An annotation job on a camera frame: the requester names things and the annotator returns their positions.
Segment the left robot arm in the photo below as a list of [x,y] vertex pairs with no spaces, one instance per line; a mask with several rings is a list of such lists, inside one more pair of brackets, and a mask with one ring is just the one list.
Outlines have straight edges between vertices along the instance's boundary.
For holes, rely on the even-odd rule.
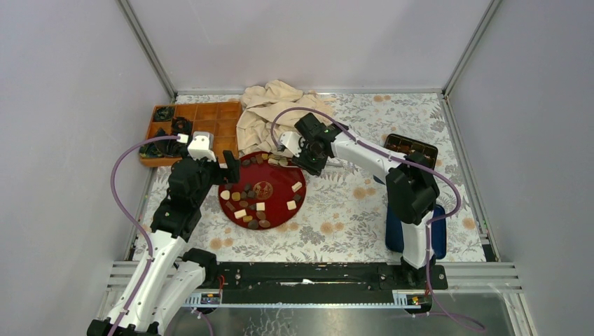
[[88,335],[163,335],[191,292],[215,283],[216,256],[186,246],[211,188],[240,180],[240,161],[230,150],[223,157],[224,167],[190,155],[172,165],[142,259],[119,301],[105,318],[90,323]]

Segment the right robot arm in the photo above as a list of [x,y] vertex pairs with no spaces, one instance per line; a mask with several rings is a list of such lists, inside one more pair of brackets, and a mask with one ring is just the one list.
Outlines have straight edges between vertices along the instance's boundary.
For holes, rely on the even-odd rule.
[[401,270],[403,282],[419,288],[429,280],[427,266],[435,256],[426,224],[435,218],[440,190],[422,154],[393,153],[366,143],[346,125],[325,125],[313,113],[303,116],[293,131],[283,132],[279,144],[296,166],[311,175],[319,176],[330,158],[370,172],[386,189],[385,244],[406,264]]

